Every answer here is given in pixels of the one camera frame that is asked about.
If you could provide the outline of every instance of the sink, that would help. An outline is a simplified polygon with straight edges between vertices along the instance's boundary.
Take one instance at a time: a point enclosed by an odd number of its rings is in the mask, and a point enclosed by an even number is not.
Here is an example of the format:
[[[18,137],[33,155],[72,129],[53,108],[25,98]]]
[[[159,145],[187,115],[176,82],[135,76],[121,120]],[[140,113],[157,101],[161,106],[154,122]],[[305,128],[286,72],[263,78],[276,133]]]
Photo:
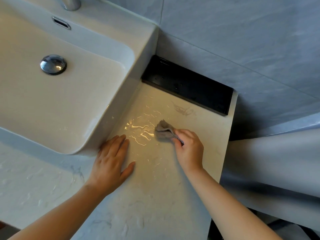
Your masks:
[[[155,53],[158,29],[99,0],[0,0],[0,127],[63,154],[106,140]],[[54,22],[61,20],[71,29]],[[49,54],[65,72],[40,69]]]

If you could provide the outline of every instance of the person's left hand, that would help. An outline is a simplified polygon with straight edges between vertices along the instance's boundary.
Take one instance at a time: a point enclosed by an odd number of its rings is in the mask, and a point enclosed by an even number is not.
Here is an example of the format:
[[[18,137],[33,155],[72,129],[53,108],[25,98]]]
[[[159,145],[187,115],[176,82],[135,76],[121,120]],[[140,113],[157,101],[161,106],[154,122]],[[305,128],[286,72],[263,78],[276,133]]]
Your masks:
[[[92,187],[101,197],[115,191],[133,172],[135,162],[121,172],[129,146],[126,135],[106,141],[98,152],[85,186]]]

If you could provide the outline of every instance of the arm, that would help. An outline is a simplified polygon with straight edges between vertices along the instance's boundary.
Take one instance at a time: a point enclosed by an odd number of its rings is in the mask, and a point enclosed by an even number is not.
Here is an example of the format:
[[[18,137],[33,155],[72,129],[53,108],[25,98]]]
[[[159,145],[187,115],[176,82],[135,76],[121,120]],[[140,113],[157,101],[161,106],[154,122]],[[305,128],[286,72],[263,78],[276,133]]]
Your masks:
[[[206,206],[225,240],[281,240],[250,210],[231,196],[202,167],[203,145],[198,136],[186,129],[173,139],[178,161],[190,183]]]
[[[104,143],[94,161],[92,172],[84,186],[10,240],[68,240],[81,227],[96,206],[133,172],[134,162],[121,172],[129,140],[115,136]]]

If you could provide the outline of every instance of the sink drain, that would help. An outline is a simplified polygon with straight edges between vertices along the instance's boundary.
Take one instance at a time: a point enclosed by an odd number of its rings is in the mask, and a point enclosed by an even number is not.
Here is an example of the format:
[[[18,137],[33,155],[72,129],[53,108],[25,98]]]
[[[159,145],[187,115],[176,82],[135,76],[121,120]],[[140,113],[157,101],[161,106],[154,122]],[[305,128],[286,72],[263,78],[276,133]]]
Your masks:
[[[67,68],[67,63],[62,56],[48,55],[40,62],[41,69],[48,75],[59,75]]]

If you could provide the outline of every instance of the cloth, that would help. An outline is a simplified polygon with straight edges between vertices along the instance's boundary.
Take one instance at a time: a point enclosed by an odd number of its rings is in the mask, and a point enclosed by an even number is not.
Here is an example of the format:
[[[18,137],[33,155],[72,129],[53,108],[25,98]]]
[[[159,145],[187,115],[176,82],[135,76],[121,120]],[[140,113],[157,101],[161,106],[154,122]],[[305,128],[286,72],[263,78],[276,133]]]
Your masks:
[[[183,141],[174,133],[174,127],[168,124],[165,120],[161,120],[154,129],[154,134],[157,138],[165,139],[165,138],[176,138]]]

